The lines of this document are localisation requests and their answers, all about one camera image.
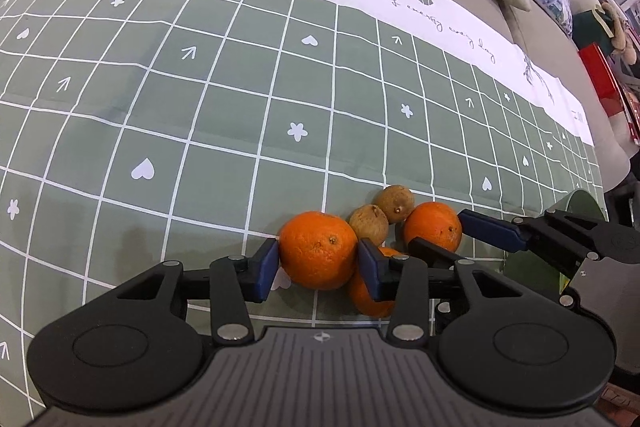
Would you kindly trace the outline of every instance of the metal pivot screw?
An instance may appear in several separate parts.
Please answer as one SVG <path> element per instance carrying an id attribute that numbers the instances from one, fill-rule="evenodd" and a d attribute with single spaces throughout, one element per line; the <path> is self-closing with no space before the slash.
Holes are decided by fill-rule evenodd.
<path id="1" fill-rule="evenodd" d="M 404 266 L 404 261 L 406 261 L 407 259 L 409 259 L 408 255 L 404 253 L 396 253 L 395 255 L 391 256 L 391 259 L 389 259 L 389 268 L 391 270 L 401 272 L 402 267 Z"/>
<path id="2" fill-rule="evenodd" d="M 424 330 L 415 324 L 400 324 L 394 328 L 393 334 L 401 341 L 417 341 L 424 335 Z"/>
<path id="3" fill-rule="evenodd" d="M 565 308 L 569 308 L 574 305 L 574 298 L 571 295 L 562 295 L 560 298 L 560 304 Z"/>
<path id="4" fill-rule="evenodd" d="M 230 255 L 228 256 L 228 260 L 234 264 L 236 273 L 246 270 L 249 266 L 249 261 L 244 255 Z"/>
<path id="5" fill-rule="evenodd" d="M 221 339 L 226 341 L 239 341 L 249 334 L 249 330 L 242 324 L 231 323 L 220 326 L 217 333 Z"/>

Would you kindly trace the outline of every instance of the white heart print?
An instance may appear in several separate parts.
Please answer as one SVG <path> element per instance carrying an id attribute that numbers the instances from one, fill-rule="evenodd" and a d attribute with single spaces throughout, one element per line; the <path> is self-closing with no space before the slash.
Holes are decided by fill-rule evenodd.
<path id="1" fill-rule="evenodd" d="M 271 283 L 271 291 L 277 290 L 278 288 L 287 289 L 291 286 L 291 278 L 287 275 L 287 272 L 284 271 L 282 266 L 278 268 L 276 272 L 276 277 L 273 279 L 273 283 Z"/>
<path id="2" fill-rule="evenodd" d="M 156 174 L 156 170 L 154 169 L 153 163 L 149 158 L 145 158 L 142 160 L 140 165 L 138 165 L 135 169 L 131 171 L 131 177 L 135 180 L 139 180 L 140 178 L 144 178 L 145 180 L 150 180 Z"/>
<path id="3" fill-rule="evenodd" d="M 306 36 L 304 39 L 302 39 L 302 43 L 311 46 L 317 46 L 318 45 L 318 41 L 316 41 L 316 38 L 313 35 L 308 35 Z"/>

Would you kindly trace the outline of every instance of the black plastic mount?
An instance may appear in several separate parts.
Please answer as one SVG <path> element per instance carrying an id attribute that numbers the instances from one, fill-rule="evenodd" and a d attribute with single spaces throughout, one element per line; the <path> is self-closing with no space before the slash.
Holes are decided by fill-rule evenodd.
<path id="1" fill-rule="evenodd" d="M 510 223 L 472 210 L 459 214 L 466 235 L 509 252 L 530 250 L 566 277 L 573 277 L 587 254 L 620 263 L 640 263 L 640 233 L 618 223 L 548 210 Z"/>
<path id="2" fill-rule="evenodd" d="M 247 392 L 269 393 L 265 382 L 276 385 L 281 375 L 276 378 L 265 373 L 260 385 L 252 380 L 258 378 L 254 373 L 265 363 L 260 357 L 267 356 L 267 347 L 259 346 L 288 353 L 295 352 L 296 342 L 300 342 L 309 343 L 308 349 L 315 352 L 316 342 L 323 344 L 337 335 L 350 353 L 365 349 L 364 344 L 356 349 L 357 343 L 368 343 L 367 360 L 384 360 L 385 367 L 355 360 L 356 373 L 346 377 L 335 369 L 346 364 L 344 358 L 331 359 L 333 362 L 320 358 L 317 363 L 311 358 L 308 362 L 301 359 L 295 372 L 288 371 L 292 381 L 322 380 L 329 378 L 322 377 L 322 372 L 331 371 L 334 386 L 347 386 L 347 394 L 339 399 L 346 400 L 348 407 L 354 407 L 356 397 L 362 396 L 367 385 L 373 385 L 372 378 L 379 378 L 375 375 L 405 373 L 400 365 L 406 363 L 403 357 L 409 351 L 422 353 L 412 358 L 415 370 L 431 375 L 420 385 L 436 378 L 442 388 L 438 393 L 455 393 L 460 404 L 484 410 L 487 418 L 493 418 L 477 425 L 503 425 L 496 415 L 511 418 L 504 425 L 519 425 L 516 417 L 546 419 L 552 424 L 553 418 L 577 413 L 594 403 L 614 363 L 613 343 L 599 322 L 427 241 L 415 239 L 408 249 L 411 256 L 388 258 L 366 240 L 358 244 L 358 263 L 370 294 L 377 300 L 396 301 L 385 340 L 378 334 L 363 337 L 362 329 L 353 329 L 339 334 L 334 330 L 310 331 L 312 341 L 306 341 L 302 340 L 307 338 L 304 330 L 269 336 L 268 328 L 267 335 L 256 341 L 244 302 L 259 302 L 268 295 L 278 267 L 277 242 L 268 240 L 252 258 L 218 259 L 204 271 L 184 272 L 177 261 L 153 267 L 44 328 L 31 342 L 28 369 L 48 407 L 83 418 L 115 414 L 122 419 L 123 413 L 135 416 L 138 410 L 177 403 L 176 397 L 202 385 L 206 380 L 203 375 L 211 371 L 219 371 L 213 382 L 226 382 L 230 389 L 239 389 L 240 382 L 251 375 Z M 211 335 L 201 337 L 184 318 L 187 301 L 207 295 Z M 429 336 L 430 296 L 466 301 L 468 311 L 451 321 L 440 338 Z M 243 350 L 252 346 L 257 349 Z M 345 354 L 334 351 L 318 356 Z M 225 362 L 221 366 L 222 360 L 232 360 L 228 362 L 231 365 Z M 333 365 L 325 366 L 323 360 Z M 263 399 L 255 393 L 251 396 Z M 318 400 L 313 407 L 320 407 L 322 414 L 334 414 L 326 409 L 329 402 Z M 283 407 L 289 406 L 297 407 L 295 401 Z M 213 418 L 204 425 L 234 425 L 224 418 L 220 422 Z"/>

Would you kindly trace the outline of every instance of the green bag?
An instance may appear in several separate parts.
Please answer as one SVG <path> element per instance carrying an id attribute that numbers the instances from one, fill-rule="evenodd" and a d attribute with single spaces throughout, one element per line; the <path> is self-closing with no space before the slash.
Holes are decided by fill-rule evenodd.
<path id="1" fill-rule="evenodd" d="M 574 15 L 574 31 L 572 38 L 578 49 L 584 49 L 594 42 L 599 45 L 605 57 L 613 53 L 613 19 L 601 11 L 599 7 L 593 7 L 588 12 Z"/>
<path id="2" fill-rule="evenodd" d="M 581 188 L 574 190 L 551 208 L 594 219 L 606 219 L 598 202 L 593 199 L 590 193 Z M 568 279 L 564 275 L 531 251 L 509 254 L 502 273 L 509 279 L 547 296 L 559 296 L 568 283 Z"/>

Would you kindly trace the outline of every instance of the red box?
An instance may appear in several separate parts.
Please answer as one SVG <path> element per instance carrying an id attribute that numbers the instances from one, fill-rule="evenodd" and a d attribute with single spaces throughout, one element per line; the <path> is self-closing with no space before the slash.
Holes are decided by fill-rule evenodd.
<path id="1" fill-rule="evenodd" d="M 640 126 L 636 117 L 638 114 L 637 97 L 626 86 L 620 86 L 597 44 L 593 43 L 581 49 L 578 55 L 589 73 L 591 84 L 593 84 L 607 116 L 611 118 L 615 114 L 624 112 L 631 139 L 640 145 Z"/>

